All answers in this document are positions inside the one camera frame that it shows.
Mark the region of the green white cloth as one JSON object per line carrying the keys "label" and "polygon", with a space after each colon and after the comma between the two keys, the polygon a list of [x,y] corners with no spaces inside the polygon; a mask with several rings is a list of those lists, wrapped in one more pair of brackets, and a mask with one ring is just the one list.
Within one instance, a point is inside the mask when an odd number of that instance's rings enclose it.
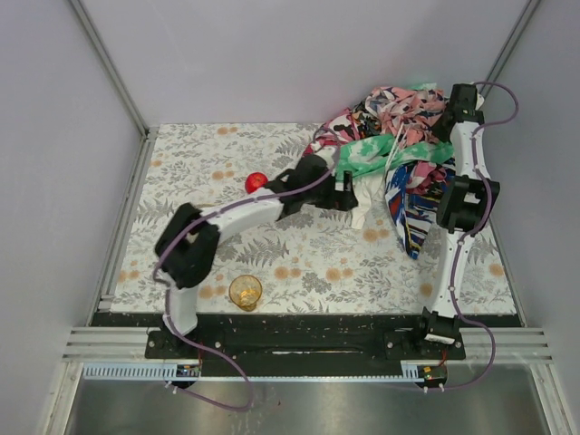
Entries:
{"label": "green white cloth", "polygon": [[[427,83],[415,88],[425,85],[437,87],[433,83]],[[441,164],[454,155],[450,142],[419,142],[411,146],[407,146],[405,142],[402,136],[381,134],[344,144],[341,147],[338,171],[351,171],[357,178],[385,169],[397,169],[418,160]]]}

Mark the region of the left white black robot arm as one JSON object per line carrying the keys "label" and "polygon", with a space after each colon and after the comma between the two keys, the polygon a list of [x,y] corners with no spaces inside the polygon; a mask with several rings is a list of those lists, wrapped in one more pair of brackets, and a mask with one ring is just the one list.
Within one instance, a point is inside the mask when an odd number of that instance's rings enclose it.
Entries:
{"label": "left white black robot arm", "polygon": [[293,169],[249,193],[214,208],[190,203],[178,207],[154,252],[158,262],[152,279],[167,287],[163,321],[176,336],[185,336],[198,325],[198,286],[211,272],[218,246],[229,238],[264,224],[275,223],[304,205],[338,211],[358,206],[353,173],[336,169],[331,159],[309,154]]}

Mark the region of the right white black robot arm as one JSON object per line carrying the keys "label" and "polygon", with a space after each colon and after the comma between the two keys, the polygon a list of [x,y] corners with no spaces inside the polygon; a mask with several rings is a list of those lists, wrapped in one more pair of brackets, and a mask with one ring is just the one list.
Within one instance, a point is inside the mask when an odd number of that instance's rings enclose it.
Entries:
{"label": "right white black robot arm", "polygon": [[434,134],[449,141],[454,150],[455,175],[448,183],[437,209],[441,244],[434,292],[424,307],[421,334],[425,342],[459,349],[458,314],[462,279],[475,235],[488,223],[500,191],[485,163],[483,151],[484,114],[474,84],[452,87]]}

